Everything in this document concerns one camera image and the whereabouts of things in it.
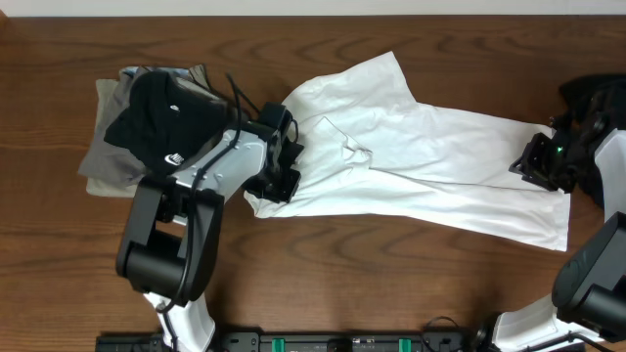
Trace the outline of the white t-shirt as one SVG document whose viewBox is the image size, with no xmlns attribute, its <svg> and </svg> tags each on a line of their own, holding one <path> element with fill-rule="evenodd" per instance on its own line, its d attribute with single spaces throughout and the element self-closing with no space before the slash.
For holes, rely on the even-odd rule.
<svg viewBox="0 0 626 352">
<path fill-rule="evenodd" d="M 256 217 L 404 216 L 566 250 L 569 195 L 510 171 L 547 126 L 420 103 L 392 53 L 312 78 L 285 106 L 301 179 L 287 203 L 248 196 Z"/>
</svg>

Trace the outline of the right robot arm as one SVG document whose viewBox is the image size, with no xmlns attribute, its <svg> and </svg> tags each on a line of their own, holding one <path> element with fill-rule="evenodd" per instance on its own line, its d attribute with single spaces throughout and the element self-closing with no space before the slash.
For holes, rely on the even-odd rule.
<svg viewBox="0 0 626 352">
<path fill-rule="evenodd" d="M 559 270 L 550 295 L 502 313 L 477 331 L 472 351 L 607 350 L 625 338 L 625 79 L 599 78 L 560 89 L 567 111 L 554 134 L 535 135 L 511 165 L 549 191 L 585 188 L 603 226 Z"/>
</svg>

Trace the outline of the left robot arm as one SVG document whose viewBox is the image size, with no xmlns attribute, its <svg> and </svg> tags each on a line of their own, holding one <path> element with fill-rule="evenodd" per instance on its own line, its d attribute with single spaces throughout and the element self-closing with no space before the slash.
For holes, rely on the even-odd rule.
<svg viewBox="0 0 626 352">
<path fill-rule="evenodd" d="M 297 190 L 293 169 L 303 146 L 288 136 L 292 114 L 266 104 L 255 120 L 237 122 L 193 164 L 164 180 L 145 177 L 124 229 L 116 272 L 155 309 L 170 351 L 205 351 L 216 325 L 204 291 L 211 279 L 224 205 L 238 190 L 275 203 Z"/>
</svg>

